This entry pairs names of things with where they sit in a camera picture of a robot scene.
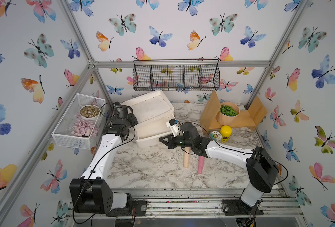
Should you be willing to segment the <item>wooden rolling pin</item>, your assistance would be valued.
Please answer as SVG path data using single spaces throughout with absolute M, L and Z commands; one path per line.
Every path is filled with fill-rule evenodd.
M 188 168 L 189 167 L 189 163 L 190 163 L 190 156 L 191 156 L 191 150 L 189 147 L 183 148 L 184 150 L 184 168 Z

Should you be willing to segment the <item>pink toy microphone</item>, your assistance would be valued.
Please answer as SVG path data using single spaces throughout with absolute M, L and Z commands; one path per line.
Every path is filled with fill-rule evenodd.
M 198 174 L 202 174 L 204 168 L 205 157 L 199 156 L 198 160 Z

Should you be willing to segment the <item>white top drawer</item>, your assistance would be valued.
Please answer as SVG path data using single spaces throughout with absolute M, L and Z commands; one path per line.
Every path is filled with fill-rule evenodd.
M 160 138 L 173 135 L 166 125 L 167 122 L 157 121 L 146 126 L 137 127 L 136 144 L 139 148 L 147 148 L 160 143 Z

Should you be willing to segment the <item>white plastic drawer cabinet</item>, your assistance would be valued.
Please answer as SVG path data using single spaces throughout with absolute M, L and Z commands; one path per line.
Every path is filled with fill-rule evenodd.
M 139 97 L 127 100 L 122 104 L 132 107 L 134 115 L 138 120 L 138 124 L 135 126 L 135 129 L 137 127 L 156 123 L 157 121 L 165 123 L 170 119 L 175 118 L 175 108 L 161 90 L 146 93 Z

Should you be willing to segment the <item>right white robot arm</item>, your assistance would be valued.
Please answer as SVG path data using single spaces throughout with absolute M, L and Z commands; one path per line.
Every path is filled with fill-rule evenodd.
M 195 124 L 180 124 L 174 118 L 166 125 L 171 134 L 161 137 L 159 141 L 168 149 L 181 147 L 189 155 L 227 161 L 248 172 L 249 183 L 240 197 L 222 201 L 222 211 L 226 216 L 263 214 L 259 209 L 260 198 L 272 191 L 279 173 L 276 162 L 264 148 L 223 146 L 211 138 L 202 137 Z

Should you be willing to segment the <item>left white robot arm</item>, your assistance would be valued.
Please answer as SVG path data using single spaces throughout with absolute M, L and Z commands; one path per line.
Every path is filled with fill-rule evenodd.
M 129 143 L 130 129 L 137 124 L 132 107 L 119 102 L 113 104 L 113 112 L 103 129 L 93 160 L 83 175 L 70 183 L 73 213 L 109 217 L 143 217 L 146 214 L 146 202 L 133 201 L 129 193 L 113 192 L 106 182 L 118 148 Z

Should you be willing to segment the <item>green label round tin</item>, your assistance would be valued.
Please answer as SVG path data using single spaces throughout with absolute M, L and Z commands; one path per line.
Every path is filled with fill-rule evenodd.
M 216 142 L 220 142 L 222 140 L 222 134 L 219 131 L 211 131 L 209 134 L 210 138 L 215 140 Z

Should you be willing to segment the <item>white bowl of seeds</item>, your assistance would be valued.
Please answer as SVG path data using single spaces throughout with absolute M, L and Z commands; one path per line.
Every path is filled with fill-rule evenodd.
M 79 114 L 84 120 L 96 120 L 100 114 L 101 110 L 95 105 L 86 105 L 81 107 Z

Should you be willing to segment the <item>yellow lidded jar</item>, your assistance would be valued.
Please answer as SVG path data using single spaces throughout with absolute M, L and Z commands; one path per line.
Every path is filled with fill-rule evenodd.
M 220 134 L 222 135 L 221 142 L 227 142 L 232 134 L 232 128 L 228 125 L 224 125 L 220 129 Z

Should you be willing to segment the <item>pink flower petals pile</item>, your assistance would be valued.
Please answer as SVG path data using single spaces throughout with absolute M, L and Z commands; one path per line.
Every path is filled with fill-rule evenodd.
M 91 120 L 77 120 L 73 126 L 71 134 L 77 137 L 96 137 L 99 129 L 95 126 L 95 122 Z

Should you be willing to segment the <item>peach pot green plant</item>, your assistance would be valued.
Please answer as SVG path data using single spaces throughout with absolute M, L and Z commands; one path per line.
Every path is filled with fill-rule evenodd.
M 231 102 L 223 102 L 217 114 L 217 121 L 221 125 L 231 125 L 240 114 L 239 107 Z

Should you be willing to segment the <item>wooden shelf stand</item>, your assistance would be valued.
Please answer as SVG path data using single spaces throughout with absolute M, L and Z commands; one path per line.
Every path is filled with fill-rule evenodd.
M 237 115 L 225 115 L 220 110 L 223 105 L 233 108 Z M 240 110 L 234 103 L 221 103 L 217 93 L 213 91 L 200 117 L 200 124 L 207 131 L 218 130 L 224 125 L 231 128 L 249 128 L 254 131 L 267 113 L 268 110 L 258 97 L 254 98 L 253 103 L 247 110 Z

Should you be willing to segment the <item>white mesh wall basket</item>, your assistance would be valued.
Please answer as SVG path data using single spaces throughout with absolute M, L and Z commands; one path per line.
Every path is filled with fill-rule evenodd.
M 52 132 L 58 146 L 90 149 L 92 141 L 99 133 L 102 98 L 76 94 Z

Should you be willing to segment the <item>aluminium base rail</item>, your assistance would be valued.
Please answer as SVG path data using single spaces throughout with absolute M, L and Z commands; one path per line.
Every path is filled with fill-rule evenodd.
M 225 200 L 235 200 L 243 189 L 142 189 L 114 188 L 116 193 L 128 193 L 134 201 L 145 201 L 144 219 L 168 218 L 226 218 Z M 262 196 L 257 215 L 258 226 L 267 219 L 278 219 L 278 226 L 305 227 L 307 222 L 295 198 L 282 188 L 273 189 Z

